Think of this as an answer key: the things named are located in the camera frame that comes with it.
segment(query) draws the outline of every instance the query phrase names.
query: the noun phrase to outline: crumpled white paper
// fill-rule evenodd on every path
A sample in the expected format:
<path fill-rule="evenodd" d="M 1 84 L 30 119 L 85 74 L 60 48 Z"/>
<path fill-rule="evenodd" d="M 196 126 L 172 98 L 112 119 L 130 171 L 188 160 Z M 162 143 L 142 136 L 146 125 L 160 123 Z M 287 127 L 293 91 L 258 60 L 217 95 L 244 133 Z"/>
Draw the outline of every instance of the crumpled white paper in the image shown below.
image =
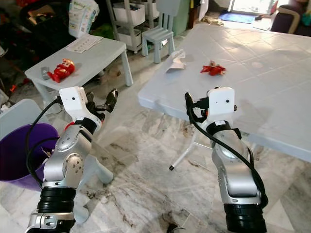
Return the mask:
<path fill-rule="evenodd" d="M 173 57 L 173 63 L 172 65 L 166 70 L 166 72 L 169 69 L 184 69 L 186 67 L 186 64 L 183 63 L 180 59 L 181 58 L 185 58 L 186 57 L 186 53 L 183 49 L 179 50 L 179 51 L 175 51 L 172 53 L 172 57 Z"/>

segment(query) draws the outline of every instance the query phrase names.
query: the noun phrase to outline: package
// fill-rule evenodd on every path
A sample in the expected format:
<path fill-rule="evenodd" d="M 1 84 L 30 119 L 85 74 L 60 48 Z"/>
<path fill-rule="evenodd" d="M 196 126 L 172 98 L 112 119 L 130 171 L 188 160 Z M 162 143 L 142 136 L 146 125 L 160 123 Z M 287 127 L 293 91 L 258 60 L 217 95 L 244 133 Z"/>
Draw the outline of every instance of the package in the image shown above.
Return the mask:
<path fill-rule="evenodd" d="M 94 0 L 72 0 L 69 5 L 69 34 L 78 38 L 89 32 L 99 13 Z"/>

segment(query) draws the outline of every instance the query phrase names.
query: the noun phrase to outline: white plastic bin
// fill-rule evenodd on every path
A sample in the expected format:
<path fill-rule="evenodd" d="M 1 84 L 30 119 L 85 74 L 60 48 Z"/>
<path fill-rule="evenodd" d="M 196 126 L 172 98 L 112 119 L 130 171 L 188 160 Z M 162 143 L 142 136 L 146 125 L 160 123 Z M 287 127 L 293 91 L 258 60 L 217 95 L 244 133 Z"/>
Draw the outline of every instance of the white plastic bin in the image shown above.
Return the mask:
<path fill-rule="evenodd" d="M 146 13 L 146 15 L 148 15 L 148 10 L 149 10 L 148 9 L 148 3 L 144 2 L 144 6 L 145 6 L 145 13 Z M 157 11 L 157 9 L 156 9 L 156 3 L 155 2 L 152 3 L 152 15 L 154 18 L 157 18 L 160 15 L 160 12 Z"/>
<path fill-rule="evenodd" d="M 134 39 L 134 44 L 133 44 L 130 31 L 127 28 L 119 27 L 118 35 L 119 35 L 120 41 L 124 42 L 128 46 L 137 47 L 138 45 L 141 44 L 141 32 L 138 29 L 134 29 L 134 32 L 135 32 L 135 39 Z"/>
<path fill-rule="evenodd" d="M 142 24 L 146 20 L 144 5 L 132 4 L 132 3 L 130 5 L 138 8 L 137 10 L 134 10 L 134 11 L 131 10 L 133 25 L 137 26 L 139 24 Z M 114 3 L 113 4 L 113 11 L 115 13 L 117 21 L 120 21 L 123 23 L 128 23 L 128 18 L 126 15 L 124 3 L 122 3 L 122 2 L 121 3 Z"/>

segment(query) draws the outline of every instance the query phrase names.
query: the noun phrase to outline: blue mat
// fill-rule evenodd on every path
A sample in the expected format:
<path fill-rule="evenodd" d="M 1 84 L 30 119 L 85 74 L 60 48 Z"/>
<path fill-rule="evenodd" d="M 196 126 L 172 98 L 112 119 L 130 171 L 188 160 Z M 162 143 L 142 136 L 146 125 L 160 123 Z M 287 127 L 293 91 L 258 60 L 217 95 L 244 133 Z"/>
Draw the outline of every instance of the blue mat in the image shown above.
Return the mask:
<path fill-rule="evenodd" d="M 221 13 L 218 18 L 223 21 L 233 21 L 233 22 L 239 22 L 239 23 L 252 23 L 255 20 L 255 16 L 242 15 L 242 14 L 230 13 L 230 12 Z"/>

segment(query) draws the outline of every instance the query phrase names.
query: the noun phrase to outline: toy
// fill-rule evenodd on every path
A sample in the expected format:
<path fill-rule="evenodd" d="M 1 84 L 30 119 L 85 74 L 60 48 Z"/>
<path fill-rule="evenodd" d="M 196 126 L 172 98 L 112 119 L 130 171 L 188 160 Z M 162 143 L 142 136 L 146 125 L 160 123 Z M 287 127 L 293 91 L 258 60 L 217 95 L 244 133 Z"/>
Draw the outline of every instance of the toy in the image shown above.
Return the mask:
<path fill-rule="evenodd" d="M 214 76 L 216 74 L 224 75 L 225 68 L 221 65 L 216 65 L 214 61 L 210 61 L 209 66 L 203 66 L 200 73 L 209 72 L 209 75 Z"/>
<path fill-rule="evenodd" d="M 57 65 L 54 73 L 47 72 L 49 77 L 55 82 L 60 83 L 60 81 L 68 77 L 74 71 L 74 63 L 69 59 L 63 59 L 63 63 Z"/>

